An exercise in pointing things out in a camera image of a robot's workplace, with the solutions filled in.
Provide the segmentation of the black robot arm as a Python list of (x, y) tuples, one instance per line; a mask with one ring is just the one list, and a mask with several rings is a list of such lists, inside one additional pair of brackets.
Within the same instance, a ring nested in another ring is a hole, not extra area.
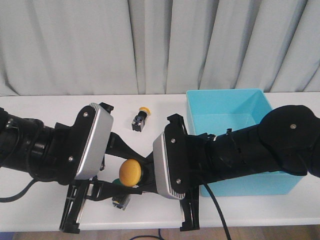
[(32, 182), (57, 182), (68, 186), (60, 223), (65, 233), (79, 233), (80, 215), (86, 200), (102, 201), (117, 195), (136, 194), (135, 189), (98, 180), (105, 155), (147, 159), (112, 132), (113, 107), (91, 103), (83, 107), (72, 126), (20, 118), (0, 112), (0, 165), (28, 173)]
[(199, 224), (199, 187), (239, 177), (282, 171), (294, 176), (320, 175), (320, 120), (306, 106), (285, 105), (259, 124), (228, 129), (216, 136), (189, 135), (179, 114), (153, 142), (152, 170), (139, 187), (180, 201), (181, 231)]

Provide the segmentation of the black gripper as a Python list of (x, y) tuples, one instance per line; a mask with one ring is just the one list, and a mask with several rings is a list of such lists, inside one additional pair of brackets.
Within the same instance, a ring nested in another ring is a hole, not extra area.
[[(80, 218), (89, 186), (97, 179), (97, 175), (86, 180), (74, 179), (94, 114), (94, 109), (89, 104), (80, 110), (72, 126), (56, 123), (55, 127), (51, 128), (45, 126), (42, 121), (35, 120), (38, 130), (32, 143), (32, 177), (39, 182), (57, 182), (68, 186), (59, 226), (64, 233), (79, 233)], [(106, 154), (127, 160), (134, 159), (142, 165), (148, 163), (145, 157), (131, 149), (114, 132), (110, 133)], [(138, 188), (102, 180), (94, 182), (95, 200), (142, 193)]]
[[(189, 187), (185, 194), (184, 199), (172, 199), (178, 200), (181, 209), (182, 223), (180, 231), (194, 231), (200, 228), (200, 217), (199, 217), (199, 186), (201, 181), (199, 176), (204, 176), (205, 171), (201, 169), (199, 163), (201, 160), (205, 160), (206, 154), (204, 150), (205, 144), (209, 140), (214, 140), (214, 134), (203, 133), (200, 135), (189, 135), (185, 127), (184, 118), (175, 113), (167, 117), (168, 124), (174, 124), (179, 127), (183, 127), (186, 137), (186, 149), (187, 159), (189, 164)], [(140, 183), (137, 185), (137, 189), (143, 193), (155, 193), (157, 194), (157, 186), (155, 181), (155, 167), (154, 167), (154, 156), (151, 152), (147, 157), (142, 158), (142, 172), (144, 175), (149, 177), (146, 183)]]

